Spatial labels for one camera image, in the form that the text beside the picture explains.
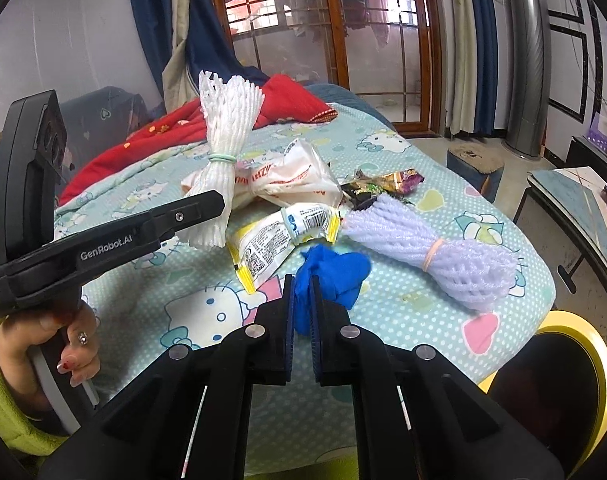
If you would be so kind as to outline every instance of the polka dot fabric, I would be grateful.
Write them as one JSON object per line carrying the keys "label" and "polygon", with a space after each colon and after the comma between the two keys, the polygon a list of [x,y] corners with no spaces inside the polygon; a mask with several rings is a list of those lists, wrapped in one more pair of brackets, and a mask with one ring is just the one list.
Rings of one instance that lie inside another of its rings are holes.
{"label": "polka dot fabric", "polygon": [[[369,251],[340,235],[334,249],[360,251],[373,263],[350,311],[352,322],[387,344],[435,346],[473,381],[500,368],[532,337],[554,301],[554,283],[519,229],[458,175],[435,163],[374,118],[333,105],[328,124],[276,124],[251,133],[242,158],[260,164],[303,137],[316,146],[339,179],[357,168],[368,174],[415,168],[425,180],[407,197],[444,238],[500,244],[519,258],[515,286],[491,314],[476,316],[449,298],[419,269]],[[207,162],[206,144],[155,153],[90,187],[58,210],[57,236],[180,199],[180,181]],[[235,212],[230,229],[263,218],[276,207],[253,203]],[[256,294],[238,282],[226,250],[200,251],[169,240],[154,254],[106,272],[84,287],[101,318],[102,370],[96,377],[110,399],[168,346],[217,344],[248,324],[258,304],[278,297],[283,277],[302,264],[297,248]],[[246,473],[295,468],[356,445],[351,396],[346,388],[314,382],[309,340],[295,340],[292,381],[254,389]]]}

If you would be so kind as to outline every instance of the wooden stump stool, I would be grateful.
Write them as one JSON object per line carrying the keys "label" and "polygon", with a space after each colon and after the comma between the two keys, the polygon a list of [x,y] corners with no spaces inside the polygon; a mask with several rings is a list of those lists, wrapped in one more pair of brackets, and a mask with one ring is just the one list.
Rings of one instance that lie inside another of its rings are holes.
{"label": "wooden stump stool", "polygon": [[503,175],[503,159],[478,142],[455,142],[448,148],[446,167],[467,180],[488,202],[494,202]]}

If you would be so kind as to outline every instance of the red blanket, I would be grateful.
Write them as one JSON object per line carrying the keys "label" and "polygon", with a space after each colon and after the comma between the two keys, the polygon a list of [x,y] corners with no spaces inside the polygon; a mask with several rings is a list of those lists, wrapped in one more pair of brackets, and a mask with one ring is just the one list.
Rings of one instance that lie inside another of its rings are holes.
{"label": "red blanket", "polygon": [[[262,87],[266,95],[254,129],[291,120],[299,123],[327,123],[336,110],[286,75],[272,76]],[[99,180],[127,168],[165,148],[205,139],[206,127],[201,102],[196,98],[174,112],[131,134],[124,144],[114,146],[81,169],[59,197],[64,205]]]}

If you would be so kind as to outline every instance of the blue plastic glove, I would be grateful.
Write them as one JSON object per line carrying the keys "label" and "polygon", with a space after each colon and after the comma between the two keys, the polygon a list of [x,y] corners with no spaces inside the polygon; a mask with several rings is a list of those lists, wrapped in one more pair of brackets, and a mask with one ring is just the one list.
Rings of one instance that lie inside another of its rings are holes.
{"label": "blue plastic glove", "polygon": [[312,276],[319,277],[324,300],[334,301],[350,310],[359,297],[361,283],[370,274],[370,258],[361,253],[335,253],[325,245],[316,245],[301,253],[304,264],[297,270],[294,286],[294,329],[310,335],[310,287]]}

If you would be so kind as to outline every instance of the pink rubber band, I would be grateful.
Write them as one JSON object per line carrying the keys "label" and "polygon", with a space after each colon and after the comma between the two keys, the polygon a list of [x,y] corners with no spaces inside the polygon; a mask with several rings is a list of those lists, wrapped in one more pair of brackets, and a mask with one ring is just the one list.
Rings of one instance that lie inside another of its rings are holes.
{"label": "pink rubber band", "polygon": [[429,250],[427,251],[426,254],[426,259],[424,260],[423,265],[421,266],[421,269],[424,272],[427,272],[427,268],[430,266],[430,262],[432,262],[432,258],[435,257],[435,254],[437,254],[437,249],[439,247],[441,247],[441,244],[445,242],[445,240],[443,238],[438,238],[435,243],[432,244],[432,246],[429,248]]}

